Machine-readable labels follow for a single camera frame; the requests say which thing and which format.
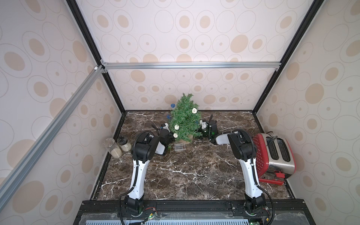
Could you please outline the aluminium rail left wall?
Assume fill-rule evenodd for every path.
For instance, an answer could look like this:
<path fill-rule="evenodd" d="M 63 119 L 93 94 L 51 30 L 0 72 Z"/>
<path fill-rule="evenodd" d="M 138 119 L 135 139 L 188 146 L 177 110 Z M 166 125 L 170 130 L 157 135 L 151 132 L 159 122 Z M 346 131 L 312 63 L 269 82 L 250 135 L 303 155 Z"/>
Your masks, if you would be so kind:
<path fill-rule="evenodd" d="M 1 185 L 1 210 L 3 210 L 8 204 L 14 193 L 20 187 L 21 183 L 38 162 L 75 108 L 82 101 L 97 77 L 102 74 L 103 70 L 104 66 L 102 65 L 98 65 L 94 70 L 92 70 L 78 90 L 69 99 L 69 101 L 66 102 L 58 115 L 52 120 L 42 135 L 34 142 L 29 151 L 6 178 L 5 182 Z"/>

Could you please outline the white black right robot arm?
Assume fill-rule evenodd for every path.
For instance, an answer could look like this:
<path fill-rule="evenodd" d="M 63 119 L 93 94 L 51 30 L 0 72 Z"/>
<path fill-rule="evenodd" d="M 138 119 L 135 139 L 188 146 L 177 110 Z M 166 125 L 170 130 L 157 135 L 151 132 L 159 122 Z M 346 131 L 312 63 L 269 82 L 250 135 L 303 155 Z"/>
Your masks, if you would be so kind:
<path fill-rule="evenodd" d="M 237 129 L 220 134 L 217 123 L 200 120 L 202 135 L 214 145 L 230 145 L 233 155 L 239 160 L 245 182 L 245 211 L 248 215 L 256 215 L 266 205 L 265 195 L 259 186 L 256 169 L 256 146 L 251 135 Z"/>

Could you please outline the red silver toaster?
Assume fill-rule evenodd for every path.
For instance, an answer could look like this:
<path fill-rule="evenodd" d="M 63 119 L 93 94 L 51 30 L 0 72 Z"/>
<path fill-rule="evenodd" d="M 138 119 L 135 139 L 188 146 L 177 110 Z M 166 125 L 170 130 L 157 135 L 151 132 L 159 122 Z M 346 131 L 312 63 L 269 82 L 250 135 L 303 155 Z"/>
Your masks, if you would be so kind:
<path fill-rule="evenodd" d="M 295 173 L 296 164 L 288 141 L 272 132 L 253 137 L 256 145 L 256 169 L 260 182 L 283 185 Z"/>

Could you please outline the black corner frame post left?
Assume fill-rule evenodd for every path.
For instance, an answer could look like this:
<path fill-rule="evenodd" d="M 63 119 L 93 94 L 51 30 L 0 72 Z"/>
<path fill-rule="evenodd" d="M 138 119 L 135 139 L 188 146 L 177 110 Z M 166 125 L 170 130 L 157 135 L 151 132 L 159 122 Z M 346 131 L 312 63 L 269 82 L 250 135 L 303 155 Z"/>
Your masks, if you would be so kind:
<path fill-rule="evenodd" d="M 66 3 L 70 9 L 71 14 L 73 15 L 73 17 L 77 23 L 81 33 L 82 33 L 82 36 L 91 52 L 96 64 L 98 66 L 104 66 L 102 57 L 98 51 L 98 48 L 96 46 L 93 36 L 90 33 L 90 30 L 86 24 L 86 21 L 81 13 L 81 10 L 80 10 L 80 7 L 79 7 L 77 1 L 66 0 Z M 113 83 L 109 73 L 105 70 L 105 72 L 103 72 L 102 75 L 103 75 L 103 78 L 110 90 L 110 93 L 112 94 L 112 97 L 115 100 L 117 107 L 119 108 L 120 112 L 122 114 L 124 114 L 126 112 L 126 110 L 125 110 L 125 108 L 121 102 L 121 99 L 115 89 L 114 83 Z"/>

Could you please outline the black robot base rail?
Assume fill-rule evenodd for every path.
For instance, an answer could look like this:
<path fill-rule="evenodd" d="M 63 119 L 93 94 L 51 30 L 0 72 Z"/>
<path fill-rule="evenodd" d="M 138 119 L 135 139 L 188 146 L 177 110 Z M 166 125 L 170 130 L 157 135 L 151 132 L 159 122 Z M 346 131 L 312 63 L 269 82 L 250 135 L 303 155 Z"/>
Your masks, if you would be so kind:
<path fill-rule="evenodd" d="M 143 212 L 119 209 L 118 201 L 84 201 L 75 225 L 313 225 L 302 199 L 267 201 L 256 215 L 245 211 L 244 200 L 145 201 Z"/>

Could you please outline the glass jar of rice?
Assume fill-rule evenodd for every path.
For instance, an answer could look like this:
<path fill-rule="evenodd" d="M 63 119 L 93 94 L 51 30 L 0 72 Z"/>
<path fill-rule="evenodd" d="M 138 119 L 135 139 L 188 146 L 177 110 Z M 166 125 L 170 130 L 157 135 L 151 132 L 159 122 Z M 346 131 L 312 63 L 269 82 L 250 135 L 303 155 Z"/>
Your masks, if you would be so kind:
<path fill-rule="evenodd" d="M 123 155 L 122 150 L 113 138 L 105 139 L 103 145 L 112 157 L 118 159 Z"/>

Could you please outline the black corner frame post right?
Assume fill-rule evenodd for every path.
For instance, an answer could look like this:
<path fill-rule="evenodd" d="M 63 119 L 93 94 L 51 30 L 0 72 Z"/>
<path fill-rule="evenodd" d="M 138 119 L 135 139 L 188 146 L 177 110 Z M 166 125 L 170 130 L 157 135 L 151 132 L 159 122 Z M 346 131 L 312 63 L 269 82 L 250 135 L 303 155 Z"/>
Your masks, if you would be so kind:
<path fill-rule="evenodd" d="M 271 76 L 268 84 L 266 85 L 264 91 L 262 92 L 255 108 L 253 109 L 253 115 L 256 115 L 263 103 L 265 102 L 267 96 L 269 95 L 270 91 L 272 90 L 273 86 L 275 85 L 276 81 L 278 80 L 279 76 L 281 75 L 282 71 L 284 70 L 285 66 L 287 65 L 288 61 L 290 60 L 292 54 L 295 52 L 295 49 L 298 47 L 300 41 L 304 37 L 306 31 L 310 27 L 311 23 L 313 22 L 315 16 L 317 15 L 319 9 L 324 4 L 324 0 L 315 0 L 310 5 L 309 10 L 307 11 L 304 19 L 301 21 L 299 28 L 297 29 L 293 39 L 291 40 L 288 48 L 285 51 L 285 54 L 281 58 L 280 66 L 278 69 L 275 70 L 273 75 Z"/>

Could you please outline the black corner frame post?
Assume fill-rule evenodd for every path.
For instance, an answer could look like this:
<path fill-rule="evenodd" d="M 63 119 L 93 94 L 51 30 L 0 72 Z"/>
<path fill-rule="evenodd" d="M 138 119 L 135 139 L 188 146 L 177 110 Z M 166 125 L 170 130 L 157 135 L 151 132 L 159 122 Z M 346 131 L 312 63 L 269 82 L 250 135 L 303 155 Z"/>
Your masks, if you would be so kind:
<path fill-rule="evenodd" d="M 80 10 L 80 7 L 79 7 L 77 1 L 66 0 L 66 3 L 70 9 L 71 14 L 73 15 L 73 17 L 77 23 L 81 33 L 82 33 L 82 36 L 91 52 L 96 64 L 98 66 L 104 66 L 102 57 L 98 51 L 98 48 L 96 46 L 93 36 L 90 33 L 90 30 L 86 24 L 86 21 L 81 13 L 81 10 Z M 122 114 L 124 114 L 126 112 L 126 110 L 125 110 L 125 108 L 121 102 L 121 99 L 115 89 L 114 83 L 113 83 L 109 73 L 105 70 L 105 72 L 103 72 L 102 75 L 103 75 L 103 78 L 110 90 L 110 93 L 112 94 L 112 97 L 115 100 L 117 107 L 119 108 L 120 112 Z"/>
<path fill-rule="evenodd" d="M 298 47 L 300 41 L 304 37 L 306 31 L 310 27 L 311 23 L 313 22 L 315 16 L 317 15 L 319 9 L 324 4 L 324 0 L 315 0 L 310 5 L 309 10 L 307 11 L 304 19 L 301 21 L 299 28 L 297 29 L 293 39 L 291 40 L 288 48 L 285 51 L 285 54 L 281 58 L 280 66 L 278 69 L 275 70 L 273 75 L 271 76 L 268 84 L 266 85 L 264 91 L 262 92 L 255 108 L 253 109 L 253 115 L 256 115 L 263 103 L 265 102 L 267 96 L 269 95 L 270 91 L 272 90 L 273 86 L 275 85 L 276 81 L 278 80 L 279 76 L 281 75 L 282 71 L 284 70 L 285 66 L 287 65 L 288 61 L 290 60 L 292 54 L 295 52 L 295 49 Z"/>

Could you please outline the aluminium rail back wall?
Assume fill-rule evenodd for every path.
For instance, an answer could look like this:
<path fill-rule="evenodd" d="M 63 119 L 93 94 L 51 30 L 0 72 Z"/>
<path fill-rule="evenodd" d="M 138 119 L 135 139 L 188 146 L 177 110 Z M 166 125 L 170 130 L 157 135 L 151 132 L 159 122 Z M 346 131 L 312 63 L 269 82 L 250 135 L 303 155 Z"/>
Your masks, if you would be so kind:
<path fill-rule="evenodd" d="M 214 69 L 214 68 L 279 68 L 281 62 L 163 62 L 163 63 L 105 63 L 109 69 Z"/>

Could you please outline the clear plastic battery box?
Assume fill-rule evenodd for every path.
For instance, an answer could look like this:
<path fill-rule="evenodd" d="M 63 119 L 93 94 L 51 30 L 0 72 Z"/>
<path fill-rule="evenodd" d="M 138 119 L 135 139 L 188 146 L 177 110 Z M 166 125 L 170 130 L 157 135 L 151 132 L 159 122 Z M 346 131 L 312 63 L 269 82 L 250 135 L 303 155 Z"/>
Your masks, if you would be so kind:
<path fill-rule="evenodd" d="M 175 152 L 182 152 L 186 150 L 186 146 L 183 143 L 175 143 L 174 144 L 174 151 Z"/>

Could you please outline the glass jar with black lid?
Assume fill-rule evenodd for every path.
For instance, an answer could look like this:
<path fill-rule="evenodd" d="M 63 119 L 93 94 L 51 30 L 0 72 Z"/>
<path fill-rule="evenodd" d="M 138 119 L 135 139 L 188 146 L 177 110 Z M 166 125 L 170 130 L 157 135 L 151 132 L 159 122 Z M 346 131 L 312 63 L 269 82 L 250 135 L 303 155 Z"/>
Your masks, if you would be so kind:
<path fill-rule="evenodd" d="M 123 152 L 129 152 L 132 149 L 132 146 L 128 138 L 125 136 L 119 136 L 117 139 L 117 144 L 119 145 L 119 147 Z"/>

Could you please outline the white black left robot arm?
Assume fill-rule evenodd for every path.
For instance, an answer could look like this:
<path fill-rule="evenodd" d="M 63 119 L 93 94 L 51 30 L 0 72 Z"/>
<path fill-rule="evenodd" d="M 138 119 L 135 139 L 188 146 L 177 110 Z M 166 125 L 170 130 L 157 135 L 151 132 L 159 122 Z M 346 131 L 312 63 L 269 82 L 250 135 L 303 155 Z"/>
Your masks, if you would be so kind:
<path fill-rule="evenodd" d="M 149 130 L 138 134 L 131 151 L 133 174 L 130 189 L 124 198 L 125 208 L 138 215 L 142 213 L 144 182 L 148 165 L 154 155 L 165 155 L 173 140 L 173 133 L 164 126 L 160 127 L 156 134 Z"/>

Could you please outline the aluminium rail wall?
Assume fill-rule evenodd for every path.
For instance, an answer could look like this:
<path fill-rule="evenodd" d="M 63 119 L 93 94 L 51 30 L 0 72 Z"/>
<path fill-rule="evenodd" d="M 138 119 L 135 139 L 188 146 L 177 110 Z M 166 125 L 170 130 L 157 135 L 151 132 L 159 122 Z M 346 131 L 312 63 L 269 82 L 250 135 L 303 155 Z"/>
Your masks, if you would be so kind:
<path fill-rule="evenodd" d="M 103 70 L 104 66 L 102 65 L 98 65 L 94 70 L 92 70 L 78 90 L 69 99 L 69 101 L 66 102 L 58 115 L 52 120 L 42 135 L 34 142 L 29 151 L 6 178 L 5 182 L 1 185 L 1 210 L 3 210 L 8 204 L 14 193 L 20 187 L 21 183 L 38 162 L 75 108 L 82 101 L 97 77 L 102 74 Z"/>
<path fill-rule="evenodd" d="M 105 63 L 109 69 L 214 69 L 214 68 L 279 68 L 281 62 L 163 62 L 163 63 Z"/>

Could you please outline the wooden tree base disc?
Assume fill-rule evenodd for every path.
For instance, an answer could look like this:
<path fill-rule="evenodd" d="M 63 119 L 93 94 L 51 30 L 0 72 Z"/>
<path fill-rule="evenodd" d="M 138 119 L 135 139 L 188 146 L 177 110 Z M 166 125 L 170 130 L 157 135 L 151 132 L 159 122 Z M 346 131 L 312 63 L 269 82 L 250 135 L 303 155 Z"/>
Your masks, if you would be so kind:
<path fill-rule="evenodd" d="M 187 140 L 180 140 L 179 142 L 180 143 L 183 143 L 183 144 L 190 144 L 193 142 L 193 139 L 194 139 L 194 136 L 193 135 L 188 135 L 187 136 Z"/>

